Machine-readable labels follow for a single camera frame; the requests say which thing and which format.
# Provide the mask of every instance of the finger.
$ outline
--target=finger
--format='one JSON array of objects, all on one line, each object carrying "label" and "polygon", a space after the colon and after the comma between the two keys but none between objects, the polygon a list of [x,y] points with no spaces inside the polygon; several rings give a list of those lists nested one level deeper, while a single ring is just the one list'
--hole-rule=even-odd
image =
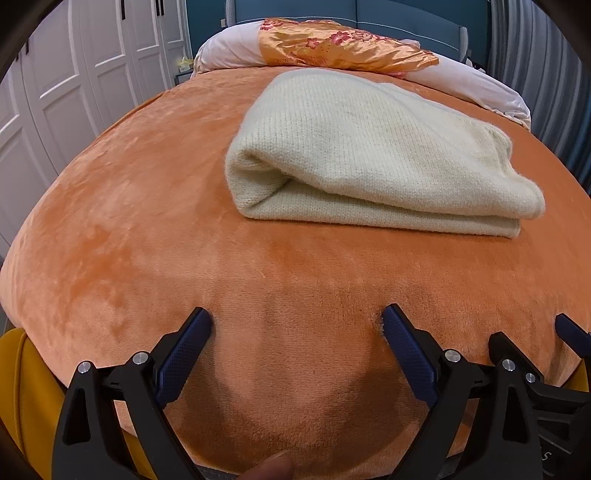
[{"label": "finger", "polygon": [[292,480],[294,469],[293,460],[286,453],[282,453],[244,472],[236,480]]}]

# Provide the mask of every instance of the white wardrobe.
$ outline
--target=white wardrobe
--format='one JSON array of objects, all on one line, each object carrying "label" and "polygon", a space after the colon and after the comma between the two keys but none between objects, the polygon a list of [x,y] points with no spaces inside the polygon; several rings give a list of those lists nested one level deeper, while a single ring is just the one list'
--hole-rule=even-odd
[{"label": "white wardrobe", "polygon": [[63,0],[0,83],[0,256],[57,175],[105,128],[174,86],[185,0]]}]

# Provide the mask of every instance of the orange fleece bedspread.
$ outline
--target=orange fleece bedspread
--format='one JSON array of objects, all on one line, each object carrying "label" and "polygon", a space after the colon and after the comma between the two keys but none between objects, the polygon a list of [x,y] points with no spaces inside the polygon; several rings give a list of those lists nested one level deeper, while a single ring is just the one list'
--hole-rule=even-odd
[{"label": "orange fleece bedspread", "polygon": [[[64,383],[125,362],[195,306],[213,335],[166,415],[202,465],[241,472],[290,450],[299,478],[393,470],[426,408],[381,333],[399,303],[443,348],[487,361],[503,330],[555,384],[575,369],[553,321],[591,329],[591,200],[526,129],[373,73],[502,128],[547,211],[517,239],[244,218],[223,158],[248,108],[286,67],[219,70],[148,102],[60,175],[12,244],[0,299]],[[131,430],[125,412],[123,425]],[[457,445],[466,438],[467,427]]]}]

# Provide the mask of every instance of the white pillowcase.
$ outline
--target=white pillowcase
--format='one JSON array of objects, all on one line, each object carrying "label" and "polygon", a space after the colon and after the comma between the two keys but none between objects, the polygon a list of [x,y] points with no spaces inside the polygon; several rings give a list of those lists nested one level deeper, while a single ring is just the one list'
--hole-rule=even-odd
[{"label": "white pillowcase", "polygon": [[212,70],[266,67],[258,46],[263,20],[228,27],[207,40],[197,52],[193,76]]},{"label": "white pillowcase", "polygon": [[[267,66],[258,44],[262,22],[234,25],[207,40],[197,52],[192,77],[212,70]],[[401,41],[420,46],[414,40]],[[486,73],[435,55],[438,65],[408,72],[404,80],[475,103],[531,129],[530,109],[519,93]]]},{"label": "white pillowcase", "polygon": [[519,93],[486,73],[443,55],[435,55],[439,58],[438,65],[408,72],[404,80],[473,102],[531,130],[530,109]]}]

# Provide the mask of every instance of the folded blanket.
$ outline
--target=folded blanket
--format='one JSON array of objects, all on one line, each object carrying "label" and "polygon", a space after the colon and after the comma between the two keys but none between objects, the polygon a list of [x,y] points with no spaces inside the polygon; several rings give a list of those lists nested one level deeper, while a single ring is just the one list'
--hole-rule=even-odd
[{"label": "folded blanket", "polygon": [[279,75],[226,155],[238,210],[307,220],[515,237],[544,211],[497,127],[389,83]]}]

